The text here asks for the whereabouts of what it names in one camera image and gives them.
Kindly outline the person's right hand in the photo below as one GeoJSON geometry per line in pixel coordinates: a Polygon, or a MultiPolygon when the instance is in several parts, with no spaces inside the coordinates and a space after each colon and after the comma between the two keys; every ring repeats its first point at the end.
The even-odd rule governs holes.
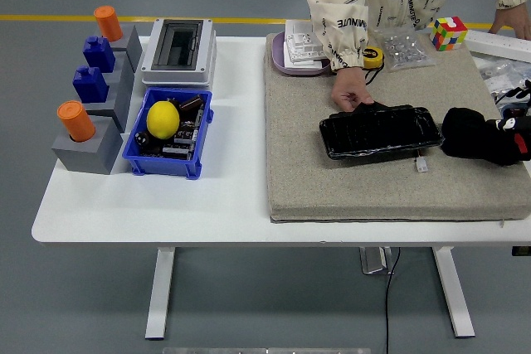
{"type": "Polygon", "coordinates": [[[373,104],[373,97],[368,93],[365,80],[362,78],[336,76],[331,91],[333,102],[345,112],[353,112],[361,104],[373,104]]]}

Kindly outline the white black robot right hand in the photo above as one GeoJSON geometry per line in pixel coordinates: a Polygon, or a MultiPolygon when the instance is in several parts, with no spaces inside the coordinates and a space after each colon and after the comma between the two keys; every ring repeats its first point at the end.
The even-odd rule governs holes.
{"type": "Polygon", "coordinates": [[[502,90],[494,96],[494,103],[504,119],[530,115],[530,80],[522,86],[502,90]]]}

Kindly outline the person's left hand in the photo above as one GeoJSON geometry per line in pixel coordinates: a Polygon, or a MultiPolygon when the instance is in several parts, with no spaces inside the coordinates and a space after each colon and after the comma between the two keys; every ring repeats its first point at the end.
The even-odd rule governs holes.
{"type": "Polygon", "coordinates": [[[511,28],[518,39],[529,41],[530,16],[527,5],[522,3],[511,8],[497,9],[489,33],[497,34],[502,27],[511,28]]]}

